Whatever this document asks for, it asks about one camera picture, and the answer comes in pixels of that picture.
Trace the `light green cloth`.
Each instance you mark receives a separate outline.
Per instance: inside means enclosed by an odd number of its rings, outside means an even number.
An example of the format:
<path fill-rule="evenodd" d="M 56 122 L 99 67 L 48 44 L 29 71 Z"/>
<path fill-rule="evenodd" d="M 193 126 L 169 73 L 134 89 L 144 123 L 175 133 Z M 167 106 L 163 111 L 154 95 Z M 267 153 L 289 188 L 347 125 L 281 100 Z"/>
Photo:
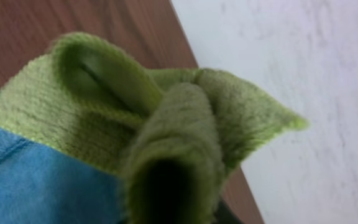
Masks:
<path fill-rule="evenodd" d="M 0 128 L 116 178 L 123 223 L 236 223 L 221 200 L 231 172 L 307 125 L 231 73 L 148 69 L 82 32 L 0 89 Z"/>

